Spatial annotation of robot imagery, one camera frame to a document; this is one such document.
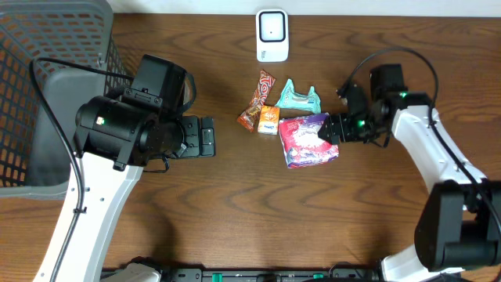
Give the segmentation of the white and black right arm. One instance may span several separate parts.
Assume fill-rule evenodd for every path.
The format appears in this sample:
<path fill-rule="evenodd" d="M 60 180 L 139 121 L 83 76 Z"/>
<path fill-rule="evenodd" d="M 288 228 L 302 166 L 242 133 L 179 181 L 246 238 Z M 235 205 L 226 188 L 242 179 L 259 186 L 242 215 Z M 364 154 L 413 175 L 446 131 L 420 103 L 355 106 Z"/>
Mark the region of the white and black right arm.
<path fill-rule="evenodd" d="M 380 279 L 432 281 L 499 265 L 500 183 L 465 158 L 432 98 L 405 86 L 401 65 L 373 68 L 369 82 L 365 94 L 347 79 L 337 90 L 347 112 L 329 115 L 318 136 L 333 145 L 396 139 L 424 180 L 429 196 L 413 244 L 380 261 Z"/>

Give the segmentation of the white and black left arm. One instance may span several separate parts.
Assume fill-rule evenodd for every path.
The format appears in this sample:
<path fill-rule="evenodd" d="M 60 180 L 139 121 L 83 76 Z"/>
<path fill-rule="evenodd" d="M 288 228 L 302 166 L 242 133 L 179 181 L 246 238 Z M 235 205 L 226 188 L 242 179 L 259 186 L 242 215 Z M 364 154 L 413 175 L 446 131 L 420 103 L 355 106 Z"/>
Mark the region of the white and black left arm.
<path fill-rule="evenodd" d="M 97 96 L 76 115 L 67 194 L 36 281 L 98 281 L 117 221 L 151 160 L 213 157 L 214 120 L 153 106 L 138 92 Z"/>

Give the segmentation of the teal snack wrapper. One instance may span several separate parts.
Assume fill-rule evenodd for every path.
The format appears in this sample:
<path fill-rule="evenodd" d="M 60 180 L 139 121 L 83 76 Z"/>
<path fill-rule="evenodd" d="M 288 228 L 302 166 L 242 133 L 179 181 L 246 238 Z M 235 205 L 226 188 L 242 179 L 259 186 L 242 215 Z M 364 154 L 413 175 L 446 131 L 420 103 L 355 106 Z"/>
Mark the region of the teal snack wrapper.
<path fill-rule="evenodd" d="M 307 95 L 295 92 L 294 83 L 289 78 L 280 94 L 278 102 L 275 104 L 275 107 L 320 114 L 321 100 L 315 91 L 314 86 L 310 87 Z"/>

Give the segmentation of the red chocolate bar wrapper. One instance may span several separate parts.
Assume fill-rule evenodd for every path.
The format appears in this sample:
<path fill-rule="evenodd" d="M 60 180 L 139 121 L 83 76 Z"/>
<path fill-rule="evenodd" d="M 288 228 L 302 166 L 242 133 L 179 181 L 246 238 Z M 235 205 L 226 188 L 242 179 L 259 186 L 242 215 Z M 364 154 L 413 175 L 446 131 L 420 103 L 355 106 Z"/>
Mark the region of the red chocolate bar wrapper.
<path fill-rule="evenodd" d="M 237 118 L 237 121 L 248 131 L 253 132 L 261 109 L 274 86 L 276 79 L 267 71 L 260 70 L 257 88 L 247 108 Z"/>

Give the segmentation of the red purple snack bag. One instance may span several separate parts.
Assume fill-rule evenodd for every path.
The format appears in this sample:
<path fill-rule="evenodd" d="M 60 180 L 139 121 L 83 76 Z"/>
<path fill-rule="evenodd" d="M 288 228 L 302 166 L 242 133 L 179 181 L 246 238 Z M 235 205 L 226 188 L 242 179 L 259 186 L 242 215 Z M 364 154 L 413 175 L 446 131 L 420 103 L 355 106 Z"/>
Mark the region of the red purple snack bag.
<path fill-rule="evenodd" d="M 327 113 L 321 113 L 279 121 L 279 136 L 288 168 L 321 165 L 339 156 L 338 145 L 318 137 L 327 117 Z"/>

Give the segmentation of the orange small snack packet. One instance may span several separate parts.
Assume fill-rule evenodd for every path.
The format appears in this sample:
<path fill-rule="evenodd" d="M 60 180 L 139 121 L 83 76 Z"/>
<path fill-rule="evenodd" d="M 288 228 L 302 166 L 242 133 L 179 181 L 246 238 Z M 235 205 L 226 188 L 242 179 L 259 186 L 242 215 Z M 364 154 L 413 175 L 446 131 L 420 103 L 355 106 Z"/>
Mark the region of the orange small snack packet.
<path fill-rule="evenodd" d="M 278 107 L 263 106 L 260 113 L 258 132 L 261 134 L 276 135 L 279 125 Z"/>

